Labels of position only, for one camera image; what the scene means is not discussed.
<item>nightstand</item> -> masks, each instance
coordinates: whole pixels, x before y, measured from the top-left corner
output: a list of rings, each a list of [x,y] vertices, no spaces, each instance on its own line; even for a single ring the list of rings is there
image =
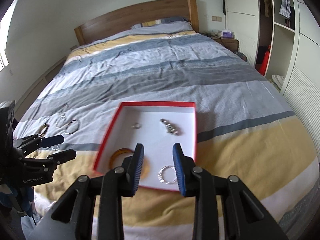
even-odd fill
[[[238,51],[239,49],[239,41],[234,38],[220,38],[217,36],[211,36],[211,39],[220,43],[225,48],[231,50],[232,52]]]

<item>window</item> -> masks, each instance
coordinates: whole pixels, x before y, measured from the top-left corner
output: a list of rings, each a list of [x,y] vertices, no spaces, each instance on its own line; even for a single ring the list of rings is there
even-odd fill
[[[5,55],[5,47],[7,46],[7,38],[10,27],[11,18],[14,8],[18,0],[14,0],[9,9],[0,21],[0,71],[8,65],[8,59]]]

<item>bed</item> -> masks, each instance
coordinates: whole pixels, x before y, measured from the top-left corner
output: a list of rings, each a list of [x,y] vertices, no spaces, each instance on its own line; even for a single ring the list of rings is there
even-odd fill
[[[175,16],[190,23],[130,29]],[[132,5],[75,29],[81,46],[14,131],[20,138],[49,123],[46,136],[54,136],[65,132],[57,125],[61,114],[79,120],[58,149],[72,148],[77,157],[58,166],[53,182],[35,187],[38,212],[45,214],[79,175],[97,176],[96,153],[122,101],[191,101],[197,111],[196,164],[217,176],[238,175],[290,239],[301,235],[319,206],[318,158],[310,136],[271,83],[198,32],[196,0]],[[54,152],[40,149],[31,156]],[[125,239],[191,239],[193,215],[192,198],[139,188],[134,198],[123,199]],[[219,216],[223,228],[221,207]]]

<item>closet shelf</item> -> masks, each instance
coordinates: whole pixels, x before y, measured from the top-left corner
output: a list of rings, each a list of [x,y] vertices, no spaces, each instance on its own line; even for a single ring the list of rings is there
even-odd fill
[[[278,25],[278,26],[280,26],[280,27],[283,27],[283,28],[285,28],[285,29],[287,29],[287,30],[289,30],[289,31],[291,31],[291,32],[295,32],[293,29],[291,29],[291,28],[289,28],[289,27],[287,27],[287,26],[284,26],[284,25],[282,25],[282,24],[280,24],[280,23],[277,23],[277,22],[275,22],[275,24],[276,25]]]

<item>wardrobe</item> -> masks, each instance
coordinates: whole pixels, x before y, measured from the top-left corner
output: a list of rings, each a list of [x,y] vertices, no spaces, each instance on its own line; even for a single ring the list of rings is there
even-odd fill
[[[303,0],[290,0],[291,25],[279,14],[282,0],[271,0],[272,37],[265,77],[284,76],[280,94],[311,135],[320,161],[320,27]],[[239,51],[255,66],[261,30],[259,0],[225,0],[226,27]]]

